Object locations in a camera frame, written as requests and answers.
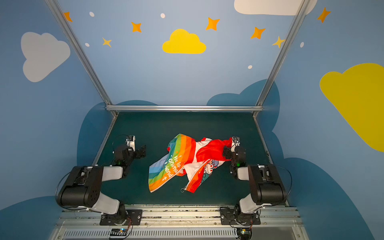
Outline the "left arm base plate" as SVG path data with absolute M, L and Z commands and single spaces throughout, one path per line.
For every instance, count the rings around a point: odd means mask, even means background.
M 102 214 L 100 226 L 139 226 L 143 210 L 128 209 L 114 215 Z

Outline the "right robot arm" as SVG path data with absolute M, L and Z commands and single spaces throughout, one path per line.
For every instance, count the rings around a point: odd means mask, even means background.
M 224 147 L 223 157 L 231 161 L 230 172 L 235 179 L 249 182 L 250 193 L 240 199 L 234 209 L 234 215 L 255 215 L 265 207 L 273 207 L 284 203 L 290 190 L 286 190 L 279 175 L 279 166 L 247 165 L 246 149 L 240 146 Z

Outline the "rainbow children's jacket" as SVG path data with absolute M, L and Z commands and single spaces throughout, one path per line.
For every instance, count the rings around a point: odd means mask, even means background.
M 184 190 L 194 193 L 211 176 L 213 170 L 228 161 L 223 157 L 223 148 L 235 147 L 232 145 L 232 138 L 203 138 L 196 141 L 189 136 L 178 134 L 169 142 L 168 153 L 149 167 L 150 192 L 155 192 L 176 176 L 186 175 L 188 183 Z

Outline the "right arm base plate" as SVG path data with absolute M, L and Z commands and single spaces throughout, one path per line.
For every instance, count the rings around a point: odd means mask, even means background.
M 221 207 L 219 208 L 219 212 L 222 225 L 251 226 L 261 224 L 259 213 L 244 214 L 238 207 L 233 209 L 229 207 Z

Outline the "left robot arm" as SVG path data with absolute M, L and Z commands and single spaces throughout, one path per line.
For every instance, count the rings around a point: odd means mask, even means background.
M 131 217 L 125 204 L 101 192 L 102 183 L 124 179 L 133 160 L 146 156 L 147 146 L 135 149 L 130 145 L 114 150 L 115 164 L 111 166 L 75 166 L 64 178 L 61 189 L 56 189 L 57 204 L 67 210 L 88 209 L 101 213 L 101 226 L 132 226 L 140 221 Z

